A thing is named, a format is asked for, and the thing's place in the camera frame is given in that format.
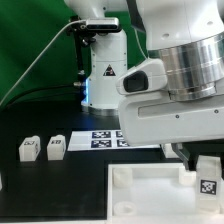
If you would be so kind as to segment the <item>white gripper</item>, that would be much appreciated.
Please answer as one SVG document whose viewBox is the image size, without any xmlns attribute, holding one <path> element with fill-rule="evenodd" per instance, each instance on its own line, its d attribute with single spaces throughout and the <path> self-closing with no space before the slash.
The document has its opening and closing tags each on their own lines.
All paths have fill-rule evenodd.
<svg viewBox="0 0 224 224">
<path fill-rule="evenodd" d="M 131 146 L 172 143 L 186 171 L 198 156 L 182 143 L 224 138 L 224 95 L 189 102 L 167 101 L 164 94 L 136 94 L 119 104 L 123 137 Z"/>
</svg>

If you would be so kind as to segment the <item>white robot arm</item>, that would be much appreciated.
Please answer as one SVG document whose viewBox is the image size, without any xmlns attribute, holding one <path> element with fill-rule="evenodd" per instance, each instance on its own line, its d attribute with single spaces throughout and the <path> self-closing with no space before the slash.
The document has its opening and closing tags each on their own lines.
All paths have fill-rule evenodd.
<svg viewBox="0 0 224 224">
<path fill-rule="evenodd" d="M 224 138 L 224 0 L 64 0 L 95 34 L 86 111 L 131 146 Z"/>
</svg>

